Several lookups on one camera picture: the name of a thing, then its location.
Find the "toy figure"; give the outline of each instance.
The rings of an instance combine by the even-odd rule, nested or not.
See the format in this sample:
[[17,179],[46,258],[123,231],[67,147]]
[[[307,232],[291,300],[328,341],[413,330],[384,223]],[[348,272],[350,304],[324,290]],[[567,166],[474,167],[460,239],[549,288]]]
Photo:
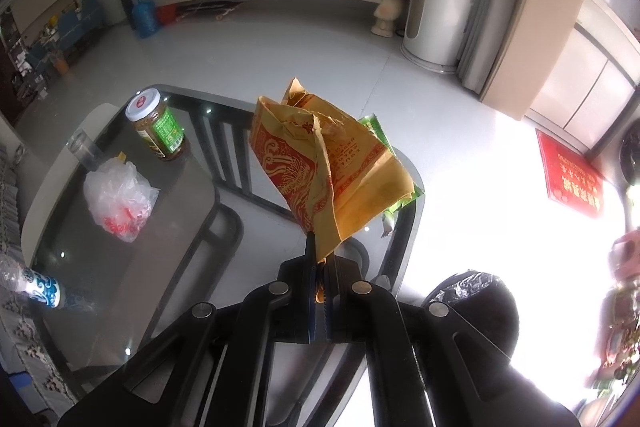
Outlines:
[[402,0],[382,0],[373,12],[376,23],[371,28],[371,33],[381,37],[391,38],[394,36],[396,26],[394,21],[402,13]]

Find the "glass table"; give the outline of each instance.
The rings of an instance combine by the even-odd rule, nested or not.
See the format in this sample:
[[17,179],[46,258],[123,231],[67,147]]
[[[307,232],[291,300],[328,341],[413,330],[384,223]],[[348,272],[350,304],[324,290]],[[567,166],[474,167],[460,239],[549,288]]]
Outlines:
[[[160,190],[140,235],[124,243],[94,223],[78,166],[50,216],[34,269],[55,277],[66,305],[32,313],[56,367],[80,399],[137,350],[200,301],[241,302],[276,279],[280,263],[305,251],[305,233],[248,145],[251,104],[193,90],[155,86],[184,128],[190,147],[162,162],[137,135],[124,108],[95,140],[107,156],[126,154]],[[414,165],[396,151],[418,185]],[[382,238],[374,218],[337,255],[353,259],[365,279],[397,294],[424,198],[404,207]],[[318,324],[323,323],[317,304]],[[274,346],[267,423],[331,425],[366,367],[364,344]]]

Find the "white cabinet door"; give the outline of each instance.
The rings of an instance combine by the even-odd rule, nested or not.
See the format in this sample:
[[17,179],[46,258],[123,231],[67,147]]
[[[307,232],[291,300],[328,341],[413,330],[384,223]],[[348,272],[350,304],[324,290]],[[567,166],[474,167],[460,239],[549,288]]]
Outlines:
[[607,57],[574,28],[531,108],[564,127],[606,63]]
[[611,127],[633,92],[634,88],[626,77],[608,62],[565,131],[592,148]]

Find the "red decoration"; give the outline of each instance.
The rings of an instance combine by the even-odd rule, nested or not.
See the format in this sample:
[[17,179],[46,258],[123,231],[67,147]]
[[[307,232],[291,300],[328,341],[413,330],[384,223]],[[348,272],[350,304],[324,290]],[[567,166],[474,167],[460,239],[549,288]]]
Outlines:
[[585,216],[598,217],[604,203],[600,173],[579,154],[542,131],[536,132],[549,199]]

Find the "yellow paper bag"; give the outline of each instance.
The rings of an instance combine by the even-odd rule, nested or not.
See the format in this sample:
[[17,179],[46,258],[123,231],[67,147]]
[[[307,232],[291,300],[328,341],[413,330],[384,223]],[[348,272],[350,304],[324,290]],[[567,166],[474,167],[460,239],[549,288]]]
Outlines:
[[251,147],[322,261],[414,182],[366,127],[294,78],[282,103],[258,98]]

